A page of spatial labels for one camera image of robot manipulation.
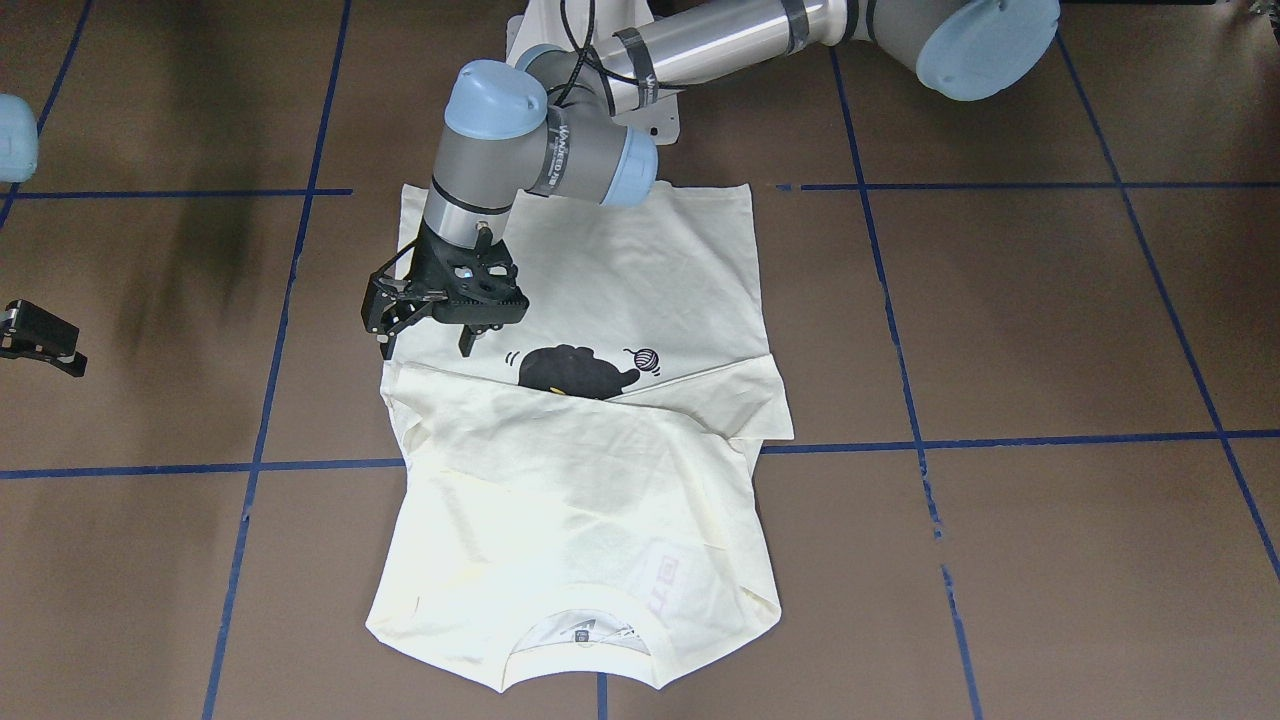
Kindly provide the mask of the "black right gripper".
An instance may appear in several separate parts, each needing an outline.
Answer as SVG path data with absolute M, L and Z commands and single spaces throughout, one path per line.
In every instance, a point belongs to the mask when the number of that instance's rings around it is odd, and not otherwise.
M 10 301 L 1 318 L 1 356 L 46 363 L 70 377 L 84 375 L 88 359 L 77 350 L 81 329 L 28 300 Z

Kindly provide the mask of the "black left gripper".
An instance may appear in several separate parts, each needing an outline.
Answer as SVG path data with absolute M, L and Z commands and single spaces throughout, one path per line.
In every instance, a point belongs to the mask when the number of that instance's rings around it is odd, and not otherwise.
M 417 236 L 369 277 L 361 318 L 378 334 L 383 361 L 394 357 L 397 336 L 431 319 L 463 325 L 458 350 L 471 357 L 483 332 L 520 323 L 529 299 L 518 287 L 518 268 L 486 222 L 475 225 L 475 243 L 460 247 L 426 223 Z

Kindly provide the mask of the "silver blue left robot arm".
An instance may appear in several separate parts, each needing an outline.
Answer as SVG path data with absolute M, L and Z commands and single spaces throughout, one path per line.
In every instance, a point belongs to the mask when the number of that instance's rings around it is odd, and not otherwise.
M 814 44 L 864 37 L 956 101 L 1004 91 L 1044 55 L 1056 1 L 710 1 L 599 36 L 594 19 L 567 46 L 525 49 L 515 63 L 460 69 L 444 110 L 422 219 L 392 264 L 369 279 L 361 315 L 390 359 L 398 337 L 431 319 L 475 341 L 524 319 L 529 300 L 503 234 L 520 193 L 639 205 L 657 179 L 657 142 L 623 113 Z

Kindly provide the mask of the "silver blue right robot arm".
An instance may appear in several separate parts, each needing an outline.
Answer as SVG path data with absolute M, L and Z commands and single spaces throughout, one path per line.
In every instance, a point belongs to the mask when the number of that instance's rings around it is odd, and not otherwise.
M 1 181 L 27 182 L 38 165 L 38 128 L 29 104 L 1 95 Z M 78 351 L 79 328 L 56 314 L 17 299 L 1 316 L 1 355 L 45 363 L 73 378 L 84 375 L 88 359 Z

